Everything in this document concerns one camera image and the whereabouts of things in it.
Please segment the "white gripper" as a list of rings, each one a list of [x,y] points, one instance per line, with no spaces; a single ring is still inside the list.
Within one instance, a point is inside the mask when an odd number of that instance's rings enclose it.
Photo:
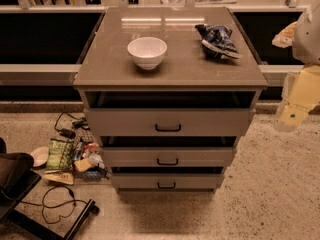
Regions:
[[[289,72],[283,88],[283,102],[276,112],[274,128],[295,130],[320,102],[320,66],[305,65],[298,73]]]

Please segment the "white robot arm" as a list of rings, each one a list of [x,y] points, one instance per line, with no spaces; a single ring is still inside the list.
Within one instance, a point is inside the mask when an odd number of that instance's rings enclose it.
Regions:
[[[272,40],[274,46],[292,47],[293,57],[304,66],[289,72],[284,80],[274,127],[289,132],[296,129],[320,103],[320,0],[315,0]]]

